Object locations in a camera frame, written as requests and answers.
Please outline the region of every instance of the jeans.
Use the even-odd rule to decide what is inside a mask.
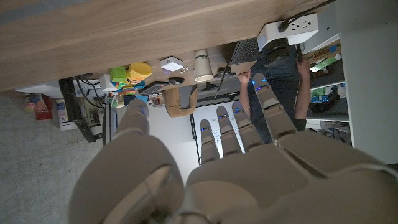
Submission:
[[[299,86],[299,72],[297,71],[295,59],[297,51],[294,45],[289,46],[289,59],[276,67],[264,67],[264,59],[260,58],[251,68],[251,76],[257,73],[263,74],[268,84],[271,86],[278,98],[279,102],[285,108],[287,115],[294,120],[294,106]],[[266,119],[262,113],[262,106],[257,98],[256,92],[252,84],[252,77],[248,83],[248,95],[250,104],[250,120],[260,134],[265,144],[271,143],[271,135],[269,133]]]

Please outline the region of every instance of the cardboard box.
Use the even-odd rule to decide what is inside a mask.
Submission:
[[[321,121],[318,119],[307,119],[306,128],[312,128],[317,130],[325,130],[328,128],[333,128],[333,122],[331,121]]]
[[[316,51],[309,52],[305,54],[304,57],[310,62],[311,65],[324,59],[332,58],[338,53],[341,53],[340,40],[336,40],[326,47],[322,47],[321,49],[318,49]]]

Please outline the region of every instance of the green object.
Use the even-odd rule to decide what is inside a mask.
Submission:
[[[121,83],[119,83],[119,84],[117,85],[116,88],[118,88],[118,90],[120,90],[122,87],[124,87],[124,86],[126,86],[126,85],[127,85],[127,83],[121,82]]]
[[[123,66],[111,68],[112,82],[124,83],[127,80],[126,68]]]
[[[317,88],[317,89],[311,90],[311,97],[313,97],[313,96],[323,96],[325,94],[325,90],[326,90],[326,87]]]
[[[118,102],[116,102],[116,100],[114,100],[111,106],[112,106],[112,108],[116,108],[117,105],[118,105]]]
[[[317,65],[314,66],[314,67],[312,67],[312,68],[311,68],[311,71],[312,71],[312,72],[317,72],[317,71],[319,71],[319,70],[321,70],[321,69],[323,69],[323,68],[326,68],[326,66],[331,65],[331,64],[337,62],[337,61],[340,60],[340,59],[341,59],[341,55],[340,55],[340,54],[336,54],[336,56],[334,56],[334,57],[332,57],[332,58],[329,58],[329,59],[326,59],[326,60],[324,60],[323,62],[317,64]]]

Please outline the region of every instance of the robotic hand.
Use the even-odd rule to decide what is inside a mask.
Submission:
[[[398,174],[316,133],[297,132],[261,74],[255,89],[274,144],[233,103],[245,154],[217,109],[224,158],[201,121],[202,166],[184,188],[167,148],[149,136],[147,108],[130,103],[116,132],[78,180],[70,223],[392,223]]]

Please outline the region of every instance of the power strip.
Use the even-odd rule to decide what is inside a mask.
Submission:
[[[318,27],[318,15],[316,13],[300,17],[289,25],[289,28],[285,32],[279,32],[278,26],[283,21],[273,22],[266,24],[260,34],[257,37],[259,50],[268,44],[268,42],[279,39],[287,38],[289,45],[304,43],[314,34],[319,31]]]

